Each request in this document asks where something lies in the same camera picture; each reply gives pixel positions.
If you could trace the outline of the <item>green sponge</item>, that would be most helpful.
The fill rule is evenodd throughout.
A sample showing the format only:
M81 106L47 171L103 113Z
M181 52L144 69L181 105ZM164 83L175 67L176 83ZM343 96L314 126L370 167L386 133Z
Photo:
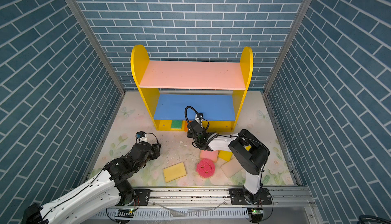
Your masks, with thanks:
M182 129L182 120L172 120L171 130L181 130Z

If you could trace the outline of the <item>orange sponge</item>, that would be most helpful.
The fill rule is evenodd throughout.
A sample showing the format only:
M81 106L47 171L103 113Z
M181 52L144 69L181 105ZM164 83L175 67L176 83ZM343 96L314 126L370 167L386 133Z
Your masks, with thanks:
M185 121L185 128L188 130L188 131L191 131L191 124L190 124L190 122L187 122L187 121Z

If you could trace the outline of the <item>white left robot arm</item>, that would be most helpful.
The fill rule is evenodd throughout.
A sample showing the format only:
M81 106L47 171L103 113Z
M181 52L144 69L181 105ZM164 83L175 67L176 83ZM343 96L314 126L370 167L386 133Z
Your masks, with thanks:
M117 204L137 205L138 197L128 179L160 157L161 144L139 142L125 155L108 162L93 178L44 205L29 206L24 224L80 224Z

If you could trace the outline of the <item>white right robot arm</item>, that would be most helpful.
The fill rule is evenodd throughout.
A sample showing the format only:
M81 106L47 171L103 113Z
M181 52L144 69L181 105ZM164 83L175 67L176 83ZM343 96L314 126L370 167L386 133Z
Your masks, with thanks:
M191 121L187 125L187 136L193 139L196 148L207 151L232 152L246 171L243 193L246 201L254 204L261 199L261 178L270 156L270 150L249 130L242 129L232 135L207 132L201 123Z

